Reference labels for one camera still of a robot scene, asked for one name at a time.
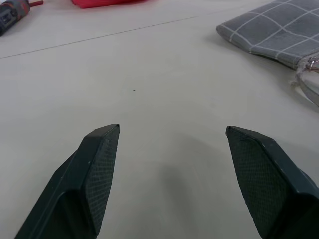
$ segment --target white table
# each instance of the white table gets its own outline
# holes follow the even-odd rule
[[[319,182],[319,109],[294,72],[224,41],[265,2],[150,0],[35,7],[0,38],[0,232],[12,239],[83,136],[121,125],[101,239],[259,238],[228,125],[274,138]]]

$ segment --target gray fabric pouch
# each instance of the gray fabric pouch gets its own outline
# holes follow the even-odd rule
[[[319,51],[319,0],[277,0],[217,26],[227,41],[296,69]]]

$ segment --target red object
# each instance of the red object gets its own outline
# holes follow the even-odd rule
[[[30,7],[43,5],[43,1],[35,1],[29,3]]]
[[[79,6],[80,8],[109,6],[133,1],[139,0],[72,0],[73,4]]]

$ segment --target textured gripper pad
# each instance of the textured gripper pad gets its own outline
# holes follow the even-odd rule
[[[265,239],[291,191],[256,141],[229,130],[227,136],[238,184],[256,228]]]
[[[113,128],[104,136],[104,140],[101,142],[93,162],[91,162],[92,166],[84,186],[89,214],[96,234],[100,232],[111,190],[119,130],[119,127]]]

